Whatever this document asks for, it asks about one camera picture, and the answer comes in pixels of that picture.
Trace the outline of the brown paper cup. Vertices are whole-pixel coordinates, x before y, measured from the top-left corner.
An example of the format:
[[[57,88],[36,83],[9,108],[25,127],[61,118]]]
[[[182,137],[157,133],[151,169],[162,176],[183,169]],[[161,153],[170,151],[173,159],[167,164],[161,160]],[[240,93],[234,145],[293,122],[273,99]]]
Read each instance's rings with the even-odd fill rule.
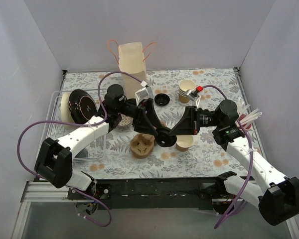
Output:
[[[176,149],[181,152],[188,151],[193,144],[192,135],[178,135],[176,137]]]

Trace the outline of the brown cardboard cup carrier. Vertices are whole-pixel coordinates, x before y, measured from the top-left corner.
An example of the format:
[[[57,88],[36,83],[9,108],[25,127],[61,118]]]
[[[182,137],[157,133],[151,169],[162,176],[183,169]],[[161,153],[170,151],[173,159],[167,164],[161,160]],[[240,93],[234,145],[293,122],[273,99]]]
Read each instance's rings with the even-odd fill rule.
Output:
[[[130,150],[138,159],[146,158],[151,154],[155,146],[155,137],[149,134],[137,134],[130,141]]]

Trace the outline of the black plastic cup lid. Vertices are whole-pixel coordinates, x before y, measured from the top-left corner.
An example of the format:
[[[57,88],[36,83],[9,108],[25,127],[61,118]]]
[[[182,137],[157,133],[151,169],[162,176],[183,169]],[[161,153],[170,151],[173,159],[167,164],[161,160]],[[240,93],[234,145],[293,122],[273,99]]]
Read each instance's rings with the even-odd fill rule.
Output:
[[[167,94],[159,93],[155,96],[154,101],[158,106],[164,107],[169,104],[170,97]]]
[[[155,136],[155,140],[160,147],[171,147],[176,143],[176,136],[170,135],[171,129],[168,127],[160,127],[156,129],[157,136]]]

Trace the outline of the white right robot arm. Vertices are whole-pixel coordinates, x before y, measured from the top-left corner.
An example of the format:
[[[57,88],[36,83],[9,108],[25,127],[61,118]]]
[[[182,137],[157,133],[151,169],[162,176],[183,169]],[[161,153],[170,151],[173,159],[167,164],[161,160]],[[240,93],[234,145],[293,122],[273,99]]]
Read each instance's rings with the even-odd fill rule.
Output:
[[[236,125],[239,115],[232,100],[223,100],[216,110],[186,106],[170,135],[196,135],[201,127],[213,126],[216,143],[248,171],[246,179],[228,172],[218,177],[216,194],[231,194],[258,208],[267,223],[276,226],[299,214],[299,179],[275,169],[253,146],[248,135]]]

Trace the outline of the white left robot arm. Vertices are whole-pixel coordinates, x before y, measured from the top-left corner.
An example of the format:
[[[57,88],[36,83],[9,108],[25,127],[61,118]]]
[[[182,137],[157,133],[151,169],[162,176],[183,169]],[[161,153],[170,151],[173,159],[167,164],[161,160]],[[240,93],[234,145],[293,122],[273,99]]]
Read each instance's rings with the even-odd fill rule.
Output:
[[[133,99],[127,99],[121,85],[107,89],[104,100],[97,106],[84,90],[76,89],[62,98],[62,110],[72,119],[69,125],[76,129],[58,139],[43,141],[35,164],[35,172],[54,187],[76,188],[85,199],[95,196],[96,187],[91,176],[73,169],[73,158],[99,137],[115,129],[126,115],[133,119],[134,130],[155,137],[162,147],[168,147],[169,128],[164,127],[154,110],[151,87],[146,82],[136,91]]]

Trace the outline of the beige paper takeout bag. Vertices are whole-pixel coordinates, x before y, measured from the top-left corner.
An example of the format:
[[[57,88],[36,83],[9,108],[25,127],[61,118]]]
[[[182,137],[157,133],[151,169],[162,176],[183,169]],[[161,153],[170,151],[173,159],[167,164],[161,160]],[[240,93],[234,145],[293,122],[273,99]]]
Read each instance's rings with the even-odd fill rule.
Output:
[[[143,47],[141,42],[119,45],[113,39],[107,41],[107,48],[114,55],[119,70],[140,79],[141,82],[147,82],[146,59],[155,47],[156,42],[151,42]],[[125,74],[121,76],[127,99],[135,98],[135,92],[142,88],[140,82]]]

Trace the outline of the patterned ceramic bowl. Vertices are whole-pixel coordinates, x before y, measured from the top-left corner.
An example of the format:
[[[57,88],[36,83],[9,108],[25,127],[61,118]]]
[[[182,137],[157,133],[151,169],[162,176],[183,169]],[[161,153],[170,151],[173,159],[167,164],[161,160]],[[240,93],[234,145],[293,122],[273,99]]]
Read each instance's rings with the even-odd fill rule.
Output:
[[[122,117],[122,119],[118,124],[119,127],[127,127],[127,126],[132,124],[132,122],[133,122],[132,117],[129,117],[129,116],[126,116],[126,115],[121,115],[121,117]]]

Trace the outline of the floral table mat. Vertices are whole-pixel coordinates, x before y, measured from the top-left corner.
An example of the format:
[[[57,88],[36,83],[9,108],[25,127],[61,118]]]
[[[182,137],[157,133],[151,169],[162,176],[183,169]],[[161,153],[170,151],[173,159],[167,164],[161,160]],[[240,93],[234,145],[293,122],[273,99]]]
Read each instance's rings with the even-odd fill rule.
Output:
[[[237,102],[241,97],[245,101],[241,82],[231,69],[148,71],[147,80],[153,93],[170,97],[167,106],[155,107],[158,118],[167,127],[174,127],[184,113],[185,104],[178,99],[178,85],[184,79],[206,86],[200,95],[203,109],[213,110],[225,98]],[[111,84],[122,82],[118,74],[105,78],[103,72],[68,73],[60,91],[82,89],[98,102]],[[130,141],[136,135],[133,127],[118,126],[105,135],[106,150],[101,160],[73,162],[73,167],[96,179],[215,177],[227,171],[245,176],[245,168],[215,142],[212,132],[211,127],[202,128],[188,151],[155,145],[148,157],[138,159],[130,151]]]

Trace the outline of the stack of brown paper cups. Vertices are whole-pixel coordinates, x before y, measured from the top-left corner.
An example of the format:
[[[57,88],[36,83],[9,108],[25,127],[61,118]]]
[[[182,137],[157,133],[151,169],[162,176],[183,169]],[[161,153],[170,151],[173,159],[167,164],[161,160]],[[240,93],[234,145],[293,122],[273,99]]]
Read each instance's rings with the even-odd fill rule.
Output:
[[[179,83],[179,94],[178,99],[181,103],[189,103],[190,99],[187,97],[186,92],[188,90],[194,90],[196,88],[196,84],[190,79],[184,79]]]

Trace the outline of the black round plate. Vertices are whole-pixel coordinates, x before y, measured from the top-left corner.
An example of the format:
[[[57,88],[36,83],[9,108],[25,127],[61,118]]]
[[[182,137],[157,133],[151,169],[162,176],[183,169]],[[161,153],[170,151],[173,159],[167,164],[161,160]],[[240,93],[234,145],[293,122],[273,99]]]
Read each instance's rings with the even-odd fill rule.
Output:
[[[73,121],[77,124],[87,123],[97,112],[96,103],[84,90],[75,89],[68,99],[69,111]]]

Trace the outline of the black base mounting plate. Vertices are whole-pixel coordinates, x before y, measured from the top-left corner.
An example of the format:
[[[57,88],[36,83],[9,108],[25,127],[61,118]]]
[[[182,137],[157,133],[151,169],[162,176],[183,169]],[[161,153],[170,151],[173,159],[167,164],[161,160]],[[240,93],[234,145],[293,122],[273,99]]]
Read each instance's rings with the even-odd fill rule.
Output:
[[[101,179],[95,198],[109,209],[198,208],[229,204],[233,196],[217,188],[216,177]]]

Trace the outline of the aluminium frame rail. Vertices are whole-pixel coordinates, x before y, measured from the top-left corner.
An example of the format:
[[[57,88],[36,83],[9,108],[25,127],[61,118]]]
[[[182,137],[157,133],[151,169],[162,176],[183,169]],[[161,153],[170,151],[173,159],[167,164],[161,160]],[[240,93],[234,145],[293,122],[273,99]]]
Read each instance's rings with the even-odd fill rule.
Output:
[[[27,182],[21,197],[20,209],[11,237],[13,239],[22,238],[32,202],[90,202],[90,199],[84,197],[79,197],[78,199],[72,199],[72,197],[73,192],[67,187],[57,189],[48,182]]]

